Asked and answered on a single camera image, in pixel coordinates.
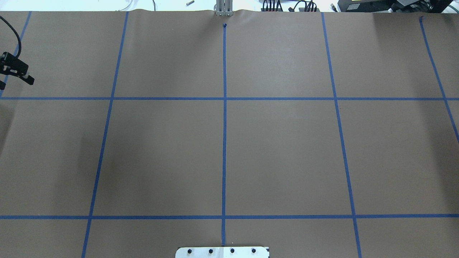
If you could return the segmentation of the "aluminium frame post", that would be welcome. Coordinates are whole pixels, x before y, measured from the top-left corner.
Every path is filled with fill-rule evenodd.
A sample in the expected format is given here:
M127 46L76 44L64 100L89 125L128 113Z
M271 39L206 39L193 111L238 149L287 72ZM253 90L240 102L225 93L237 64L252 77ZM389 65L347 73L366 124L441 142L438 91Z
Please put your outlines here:
M216 16L233 16L233 0L216 0L214 11Z

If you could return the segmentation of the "white pedestal column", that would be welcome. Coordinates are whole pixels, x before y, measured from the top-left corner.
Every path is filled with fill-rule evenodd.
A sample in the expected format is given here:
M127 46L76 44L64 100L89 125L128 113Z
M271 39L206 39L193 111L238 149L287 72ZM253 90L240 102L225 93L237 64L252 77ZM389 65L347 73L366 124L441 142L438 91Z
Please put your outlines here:
M267 247L186 247L179 248L176 258L269 258Z

